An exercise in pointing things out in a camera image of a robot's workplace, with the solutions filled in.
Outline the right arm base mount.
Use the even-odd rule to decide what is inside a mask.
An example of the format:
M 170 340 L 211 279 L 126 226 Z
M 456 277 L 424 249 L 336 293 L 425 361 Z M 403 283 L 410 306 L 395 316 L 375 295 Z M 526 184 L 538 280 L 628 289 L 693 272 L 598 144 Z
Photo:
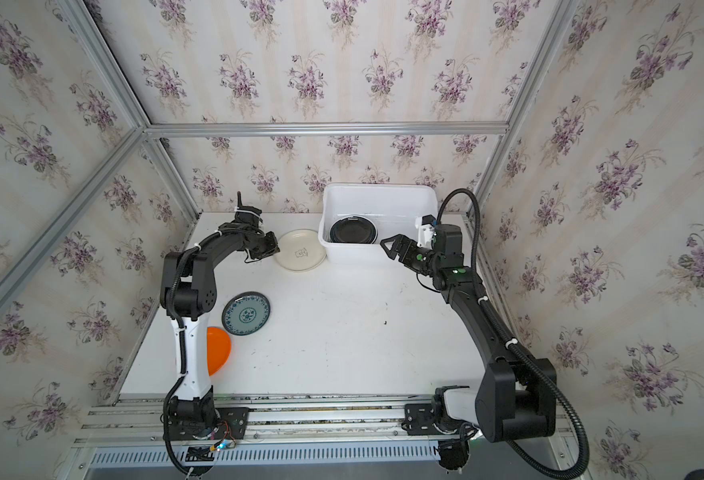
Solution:
M 461 472 L 467 465 L 473 440 L 485 438 L 476 411 L 478 387 L 451 385 L 438 387 L 429 402 L 404 407 L 402 429 L 409 436 L 442 436 L 436 452 L 438 464 L 446 471 Z

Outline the black plate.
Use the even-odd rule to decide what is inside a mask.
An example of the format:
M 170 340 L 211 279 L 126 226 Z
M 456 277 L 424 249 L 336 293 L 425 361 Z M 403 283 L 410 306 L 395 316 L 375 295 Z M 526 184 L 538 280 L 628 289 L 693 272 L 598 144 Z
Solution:
M 361 216 L 349 216 L 336 221 L 329 232 L 332 243 L 373 244 L 378 237 L 375 224 Z

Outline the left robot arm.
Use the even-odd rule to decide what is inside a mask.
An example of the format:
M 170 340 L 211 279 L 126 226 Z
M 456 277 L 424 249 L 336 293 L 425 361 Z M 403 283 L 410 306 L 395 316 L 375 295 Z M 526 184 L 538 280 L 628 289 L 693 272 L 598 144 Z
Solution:
M 160 304 L 171 319 L 177 376 L 164 400 L 168 425 L 185 422 L 213 430 L 219 424 L 207 360 L 208 316 L 218 298 L 215 269 L 235 252 L 255 262 L 278 253 L 277 237 L 262 223 L 262 210 L 238 195 L 233 220 L 164 258 Z

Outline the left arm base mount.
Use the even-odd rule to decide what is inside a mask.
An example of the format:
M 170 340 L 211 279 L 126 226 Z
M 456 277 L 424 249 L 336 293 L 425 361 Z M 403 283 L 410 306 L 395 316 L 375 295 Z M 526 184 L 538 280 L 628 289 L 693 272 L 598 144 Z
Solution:
M 234 449 L 238 441 L 245 438 L 251 410 L 247 407 L 216 408 L 214 422 L 207 426 L 201 422 L 170 418 L 165 412 L 160 416 L 163 427 L 165 451 L 173 467 L 186 479 L 201 479 L 208 473 L 214 454 Z M 174 441 L 203 441 L 203 446 L 187 447 L 177 451 Z

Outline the cream plate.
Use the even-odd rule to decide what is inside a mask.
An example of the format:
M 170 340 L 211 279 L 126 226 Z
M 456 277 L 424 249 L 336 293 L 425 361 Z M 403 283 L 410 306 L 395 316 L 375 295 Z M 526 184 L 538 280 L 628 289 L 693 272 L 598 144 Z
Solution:
M 318 232 L 310 229 L 289 231 L 278 239 L 279 252 L 274 255 L 276 262 L 289 271 L 305 272 L 322 264 L 326 249 L 321 244 Z

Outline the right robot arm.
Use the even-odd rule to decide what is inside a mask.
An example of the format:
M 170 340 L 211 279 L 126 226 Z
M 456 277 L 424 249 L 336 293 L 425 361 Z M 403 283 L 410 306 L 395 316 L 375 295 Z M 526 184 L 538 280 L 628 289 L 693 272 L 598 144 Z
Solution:
M 431 233 L 431 239 L 397 234 L 380 245 L 390 259 L 417 277 L 432 279 L 431 291 L 459 316 L 485 363 L 478 388 L 439 387 L 432 397 L 432 425 L 448 437 L 438 444 L 441 467 L 448 471 L 465 467 L 471 439 L 481 434 L 491 443 L 508 444 L 530 467 L 551 479 L 581 477 L 590 460 L 585 426 L 558 387 L 552 362 L 535 357 L 493 306 L 478 269 L 480 228 L 473 228 L 469 256 L 463 252 L 460 227 L 445 223 L 441 215 L 423 217 L 419 231 Z M 565 469 L 546 466 L 519 444 L 552 436 L 558 409 L 564 410 L 578 448 L 574 464 Z

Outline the teal patterned plate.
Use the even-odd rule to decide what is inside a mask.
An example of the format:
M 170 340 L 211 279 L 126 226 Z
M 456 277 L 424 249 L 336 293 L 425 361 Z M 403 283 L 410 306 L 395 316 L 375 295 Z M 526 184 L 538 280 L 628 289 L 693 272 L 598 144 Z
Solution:
M 261 330 L 271 316 L 271 303 L 262 293 L 243 292 L 222 313 L 222 326 L 231 335 L 248 336 Z

